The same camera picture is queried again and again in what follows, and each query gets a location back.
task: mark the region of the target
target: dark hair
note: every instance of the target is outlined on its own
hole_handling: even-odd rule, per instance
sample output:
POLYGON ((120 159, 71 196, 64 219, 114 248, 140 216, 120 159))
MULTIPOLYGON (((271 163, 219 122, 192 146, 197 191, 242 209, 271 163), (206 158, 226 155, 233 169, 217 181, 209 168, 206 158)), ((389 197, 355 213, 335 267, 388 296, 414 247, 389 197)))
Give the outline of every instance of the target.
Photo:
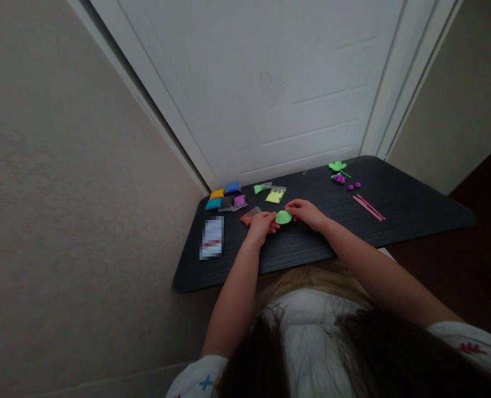
MULTIPOLYGON (((255 319, 223 371, 220 398, 290 397, 281 317, 278 312, 272 326, 264 314, 255 319)), ((338 317, 336 324, 339 332, 331 337, 355 396, 491 397, 491 375, 401 317, 376 309, 338 317)))

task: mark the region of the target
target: beige pants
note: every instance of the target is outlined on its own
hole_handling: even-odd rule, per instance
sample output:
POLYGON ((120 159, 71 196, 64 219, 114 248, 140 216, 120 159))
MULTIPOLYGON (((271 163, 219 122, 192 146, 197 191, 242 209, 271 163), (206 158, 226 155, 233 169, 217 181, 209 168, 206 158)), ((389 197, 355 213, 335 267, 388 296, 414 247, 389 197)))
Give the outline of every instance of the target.
POLYGON ((347 270, 344 263, 336 259, 318 261, 258 277, 255 314, 258 314, 262 307, 298 289, 319 290, 357 302, 369 309, 375 306, 373 300, 347 270))

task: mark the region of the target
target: heart pattern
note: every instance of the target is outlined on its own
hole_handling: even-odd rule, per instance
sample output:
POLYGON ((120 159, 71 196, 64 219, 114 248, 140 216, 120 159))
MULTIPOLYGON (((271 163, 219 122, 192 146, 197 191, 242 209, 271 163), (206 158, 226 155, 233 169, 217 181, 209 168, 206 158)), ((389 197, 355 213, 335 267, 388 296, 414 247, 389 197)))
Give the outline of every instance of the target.
POLYGON ((260 72, 258 75, 260 92, 268 108, 273 108, 283 97, 286 86, 284 80, 279 77, 272 77, 267 71, 260 72))

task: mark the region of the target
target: hand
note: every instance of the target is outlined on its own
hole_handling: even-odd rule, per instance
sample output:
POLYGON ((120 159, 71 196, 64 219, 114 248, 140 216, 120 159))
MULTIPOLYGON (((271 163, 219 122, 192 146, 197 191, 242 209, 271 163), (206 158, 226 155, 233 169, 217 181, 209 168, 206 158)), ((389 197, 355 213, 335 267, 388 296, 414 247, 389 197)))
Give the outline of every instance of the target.
POLYGON ((321 232, 322 227, 330 220, 312 202, 303 199, 292 200, 285 206, 285 210, 293 216, 294 221, 301 220, 317 232, 321 232))
POLYGON ((266 241, 266 235, 268 233, 275 233, 280 228, 275 222, 275 216, 277 213, 262 212, 255 214, 251 219, 251 225, 249 226, 249 232, 247 238, 260 246, 266 241))

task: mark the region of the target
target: sleeve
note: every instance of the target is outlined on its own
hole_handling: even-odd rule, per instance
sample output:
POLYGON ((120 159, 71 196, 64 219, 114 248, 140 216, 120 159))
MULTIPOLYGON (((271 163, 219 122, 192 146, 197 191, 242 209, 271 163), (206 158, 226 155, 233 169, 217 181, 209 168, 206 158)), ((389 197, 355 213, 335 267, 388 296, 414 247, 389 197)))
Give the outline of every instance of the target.
POLYGON ((210 397, 227 358, 206 355, 190 364, 174 380, 166 398, 210 397))
POLYGON ((427 329, 491 374, 491 334, 461 322, 438 322, 427 329))

